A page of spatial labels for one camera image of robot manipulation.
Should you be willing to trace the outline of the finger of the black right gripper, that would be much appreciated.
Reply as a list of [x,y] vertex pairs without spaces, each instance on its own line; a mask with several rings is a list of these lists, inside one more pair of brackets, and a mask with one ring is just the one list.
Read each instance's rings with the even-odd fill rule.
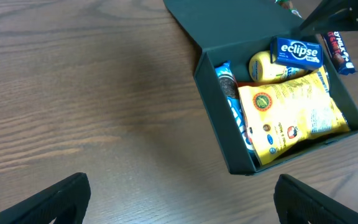
[[298,30],[302,35],[358,31],[358,0],[323,0]]

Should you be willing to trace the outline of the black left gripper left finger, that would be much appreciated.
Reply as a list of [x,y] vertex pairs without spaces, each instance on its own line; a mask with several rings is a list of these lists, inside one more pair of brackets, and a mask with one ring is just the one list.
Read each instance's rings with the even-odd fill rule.
[[0,224],[81,224],[91,189],[85,173],[77,172],[0,212]]

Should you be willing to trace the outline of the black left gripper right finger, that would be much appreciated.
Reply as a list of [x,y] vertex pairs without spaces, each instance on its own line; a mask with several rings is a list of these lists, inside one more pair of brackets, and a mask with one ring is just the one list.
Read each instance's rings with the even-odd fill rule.
[[282,174],[273,195],[281,224],[358,224],[358,213],[298,179]]

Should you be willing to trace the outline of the purple Dairy Milk bar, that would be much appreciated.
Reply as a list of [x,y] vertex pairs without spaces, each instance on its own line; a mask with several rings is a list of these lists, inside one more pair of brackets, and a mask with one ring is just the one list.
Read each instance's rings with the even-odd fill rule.
[[341,75],[355,73],[356,68],[352,63],[340,32],[328,32],[323,34],[322,38],[336,71]]

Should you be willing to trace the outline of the blue Eclipse mint pack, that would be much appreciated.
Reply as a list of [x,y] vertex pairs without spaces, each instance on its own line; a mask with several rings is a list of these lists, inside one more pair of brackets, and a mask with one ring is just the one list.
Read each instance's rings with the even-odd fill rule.
[[323,65],[320,44],[276,37],[270,43],[272,63],[304,70],[316,70]]

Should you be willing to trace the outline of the yellow Mentos gum bottle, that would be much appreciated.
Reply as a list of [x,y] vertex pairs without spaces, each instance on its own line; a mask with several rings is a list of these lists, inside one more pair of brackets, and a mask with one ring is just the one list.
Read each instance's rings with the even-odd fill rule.
[[301,77],[307,70],[272,63],[269,50],[256,53],[249,62],[249,75],[256,83],[268,84],[284,82]]

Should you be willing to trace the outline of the yellow snack bag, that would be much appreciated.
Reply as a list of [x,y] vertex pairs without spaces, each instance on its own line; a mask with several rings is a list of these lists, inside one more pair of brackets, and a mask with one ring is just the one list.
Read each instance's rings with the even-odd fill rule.
[[329,91],[325,66],[282,83],[239,88],[247,134],[260,165],[298,142],[350,130]]

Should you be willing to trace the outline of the black box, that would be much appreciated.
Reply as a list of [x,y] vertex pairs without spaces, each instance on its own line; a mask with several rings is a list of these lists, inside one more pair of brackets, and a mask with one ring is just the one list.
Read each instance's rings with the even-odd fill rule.
[[201,49],[194,79],[230,174],[254,175],[358,133],[358,109],[327,53],[330,95],[344,113],[350,131],[296,144],[277,160],[256,166],[233,117],[215,67],[231,62],[237,82],[249,82],[248,63],[267,50],[275,36],[291,37],[303,21],[273,1],[168,0],[164,2],[181,28]]

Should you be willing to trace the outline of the blue Oreo cookie pack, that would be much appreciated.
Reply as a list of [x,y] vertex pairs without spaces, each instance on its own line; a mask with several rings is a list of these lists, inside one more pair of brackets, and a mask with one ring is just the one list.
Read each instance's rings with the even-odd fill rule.
[[232,115],[237,124],[238,130],[243,138],[248,152],[254,159],[255,151],[252,143],[246,134],[246,122],[242,112],[241,102],[236,79],[231,71],[231,62],[226,61],[222,65],[215,68],[216,76],[218,78],[219,86],[221,87],[227,103],[232,111]]

